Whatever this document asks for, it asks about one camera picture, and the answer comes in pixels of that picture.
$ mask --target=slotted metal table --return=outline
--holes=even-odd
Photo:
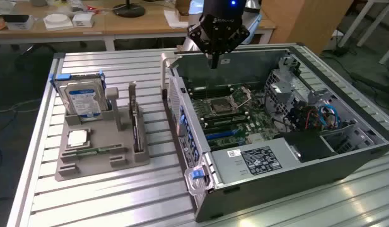
[[[265,45],[249,45],[254,48]],[[389,117],[304,47],[296,46],[336,85],[389,130]],[[262,227],[389,226],[389,153],[344,180],[196,223],[160,95],[160,54],[174,49],[56,55],[50,74],[102,70],[128,105],[137,82],[150,152],[146,166],[66,181],[54,180],[64,106],[46,82],[8,227]],[[301,77],[322,86],[305,67]]]

